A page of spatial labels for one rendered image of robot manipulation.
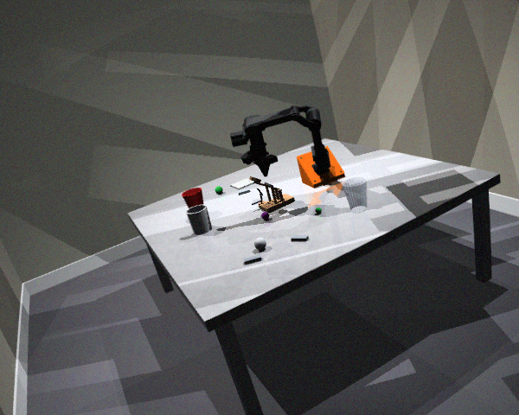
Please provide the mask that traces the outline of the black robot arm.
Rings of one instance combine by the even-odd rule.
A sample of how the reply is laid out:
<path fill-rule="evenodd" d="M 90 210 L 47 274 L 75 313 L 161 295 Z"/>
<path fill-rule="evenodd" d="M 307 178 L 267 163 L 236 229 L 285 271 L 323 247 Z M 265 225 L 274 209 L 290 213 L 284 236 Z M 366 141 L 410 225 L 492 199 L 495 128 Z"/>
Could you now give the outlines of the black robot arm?
<path fill-rule="evenodd" d="M 305 118 L 299 115 L 300 112 L 305 112 Z M 284 109 L 282 111 L 267 114 L 265 116 L 252 115 L 245 117 L 244 124 L 242 125 L 242 131 L 230 133 L 232 145 L 239 146 L 247 144 L 250 139 L 251 144 L 257 144 L 264 141 L 262 131 L 266 128 L 280 125 L 289 121 L 297 121 L 302 126 L 307 127 L 311 132 L 312 139 L 315 146 L 311 146 L 311 152 L 313 157 L 312 168 L 320 176 L 329 171 L 330 157 L 329 152 L 324 148 L 321 141 L 320 129 L 321 129 L 321 118 L 318 109 L 309 106 L 297 106 L 293 105 L 291 108 Z M 241 156 L 243 163 L 250 164 L 256 160 L 259 156 L 258 151 L 250 148 L 248 152 Z"/>

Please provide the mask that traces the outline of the white ball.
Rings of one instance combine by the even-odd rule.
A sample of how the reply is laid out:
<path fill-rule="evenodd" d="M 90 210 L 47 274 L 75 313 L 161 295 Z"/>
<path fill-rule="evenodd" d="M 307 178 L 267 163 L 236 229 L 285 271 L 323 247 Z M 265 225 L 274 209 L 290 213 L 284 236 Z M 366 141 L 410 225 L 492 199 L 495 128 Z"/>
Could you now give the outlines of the white ball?
<path fill-rule="evenodd" d="M 257 238 L 254 241 L 254 246 L 258 250 L 262 250 L 262 249 L 264 249 L 266 247 L 266 241 L 263 238 Z"/>

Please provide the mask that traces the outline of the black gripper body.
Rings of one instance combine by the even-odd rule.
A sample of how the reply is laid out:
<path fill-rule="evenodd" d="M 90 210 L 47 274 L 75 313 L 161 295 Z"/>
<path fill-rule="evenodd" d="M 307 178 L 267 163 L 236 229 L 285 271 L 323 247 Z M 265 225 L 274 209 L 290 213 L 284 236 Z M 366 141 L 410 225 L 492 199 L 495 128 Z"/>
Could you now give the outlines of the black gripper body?
<path fill-rule="evenodd" d="M 266 143 L 264 141 L 260 142 L 260 143 L 257 143 L 257 144 L 251 144 L 249 145 L 250 148 L 252 148 L 253 151 L 255 151 L 255 149 L 258 151 L 259 153 L 259 156 L 256 157 L 256 160 L 255 162 L 259 162 L 262 163 L 262 165 L 269 165 L 269 164 L 272 164 L 272 163 L 276 163 L 278 161 L 278 157 L 275 156 L 275 155 L 268 155 L 269 152 L 266 151 Z M 268 155 L 268 156 L 267 156 Z M 259 160 L 257 160 L 257 158 L 260 158 Z"/>

